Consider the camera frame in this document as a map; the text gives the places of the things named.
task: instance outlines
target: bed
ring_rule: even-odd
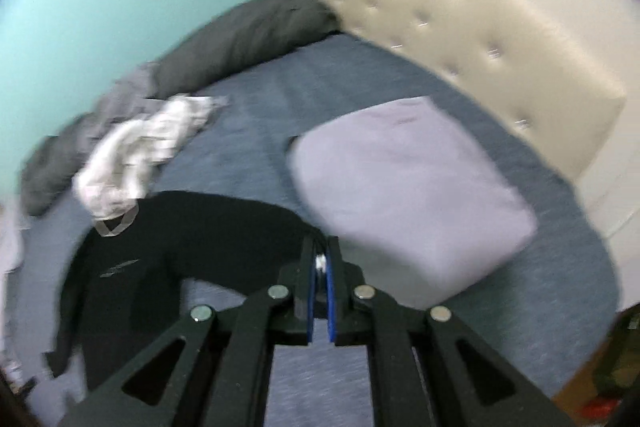
[[[524,0],[324,1],[344,32],[201,90],[230,105],[162,170],[154,190],[261,200],[314,222],[289,175],[289,138],[371,105],[431,97],[538,219],[523,252],[447,306],[553,396],[602,341],[618,306],[606,245],[574,183],[616,126],[625,89]],[[41,354],[50,349],[66,263],[89,227],[67,191],[26,232],[24,265],[10,281],[13,350],[24,377],[38,378],[28,403],[47,426],[86,394],[80,354],[55,380]],[[242,299],[202,282],[184,292],[185,310]],[[276,351],[267,425],[372,425],[366,350],[332,348],[322,329],[310,349]]]

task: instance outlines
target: white headboard frame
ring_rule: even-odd
[[[622,85],[523,0],[324,1],[345,31],[436,71],[569,180],[625,103]]]

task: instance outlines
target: dark gray pillow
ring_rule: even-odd
[[[203,26],[158,60],[158,98],[194,92],[338,31],[319,0],[250,0]]]

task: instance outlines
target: triangular cutout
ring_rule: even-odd
[[[124,393],[148,405],[158,405],[185,341],[175,339],[122,386]]]
[[[465,362],[466,370],[482,405],[488,407],[515,394],[516,388],[513,382],[478,353],[471,344],[460,340],[456,342],[456,347]]]

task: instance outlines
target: bed sheet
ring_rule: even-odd
[[[230,105],[169,163],[154,190],[194,190],[280,204],[313,222],[289,177],[291,136],[390,100],[430,96],[476,137],[533,207],[538,233],[512,261],[449,305],[549,396],[604,338],[618,288],[606,248],[578,207],[570,185],[543,166],[466,96],[423,69],[347,35],[331,36],[218,82],[201,94]],[[24,265],[12,276],[12,341],[44,425],[84,396],[81,357],[51,380],[41,353],[51,348],[58,286],[90,217],[68,192],[25,234]],[[185,285],[185,309],[217,308],[241,296],[206,283]],[[312,347],[279,347],[267,425],[372,425],[366,352],[328,344],[316,325]]]

